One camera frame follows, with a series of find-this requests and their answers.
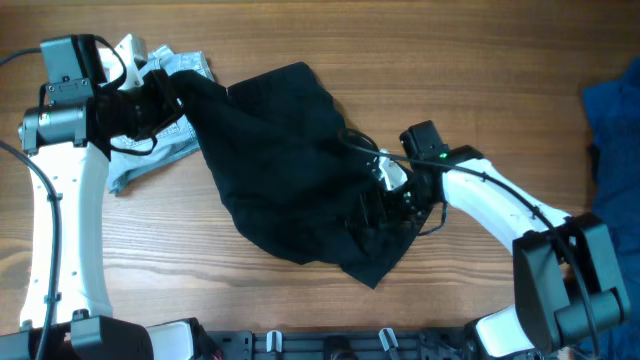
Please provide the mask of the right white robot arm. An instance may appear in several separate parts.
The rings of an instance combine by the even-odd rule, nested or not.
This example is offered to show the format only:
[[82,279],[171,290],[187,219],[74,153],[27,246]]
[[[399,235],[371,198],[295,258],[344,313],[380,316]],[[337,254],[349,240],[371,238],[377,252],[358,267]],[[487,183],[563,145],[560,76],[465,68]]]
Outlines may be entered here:
[[431,121],[400,136],[403,154],[369,140],[372,171],[424,216],[435,204],[466,213],[512,257],[514,303],[468,323],[464,359],[543,357],[630,321],[632,302],[610,231],[591,212],[572,216],[528,194],[471,146],[450,148]]

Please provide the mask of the black shorts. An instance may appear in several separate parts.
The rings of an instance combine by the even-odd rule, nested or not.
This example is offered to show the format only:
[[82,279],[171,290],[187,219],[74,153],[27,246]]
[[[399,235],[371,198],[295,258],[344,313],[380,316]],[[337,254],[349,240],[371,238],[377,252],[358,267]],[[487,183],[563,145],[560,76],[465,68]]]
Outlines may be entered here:
[[340,267],[368,287],[390,272],[423,224],[367,224],[380,189],[366,143],[303,62],[222,86],[192,70],[171,78],[238,232],[269,254]]

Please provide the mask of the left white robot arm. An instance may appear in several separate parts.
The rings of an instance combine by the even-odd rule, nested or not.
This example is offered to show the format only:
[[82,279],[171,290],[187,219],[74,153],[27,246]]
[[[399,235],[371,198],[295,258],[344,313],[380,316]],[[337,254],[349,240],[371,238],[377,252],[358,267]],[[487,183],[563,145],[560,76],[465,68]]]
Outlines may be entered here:
[[47,81],[19,128],[14,155],[34,196],[30,282],[5,359],[195,359],[189,320],[144,327],[113,315],[106,288],[102,204],[112,139],[154,140],[181,117],[163,70],[146,70],[141,39],[111,45],[67,35],[38,47]]

